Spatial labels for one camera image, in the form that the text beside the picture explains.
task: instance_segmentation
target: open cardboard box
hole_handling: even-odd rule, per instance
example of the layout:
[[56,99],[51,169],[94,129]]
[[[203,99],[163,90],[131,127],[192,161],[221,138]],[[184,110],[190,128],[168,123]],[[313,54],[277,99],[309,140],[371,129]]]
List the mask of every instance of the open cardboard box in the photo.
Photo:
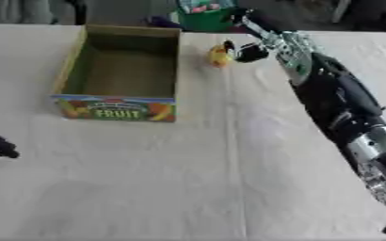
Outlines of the open cardboard box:
[[71,119],[175,121],[180,30],[86,26],[54,86]]

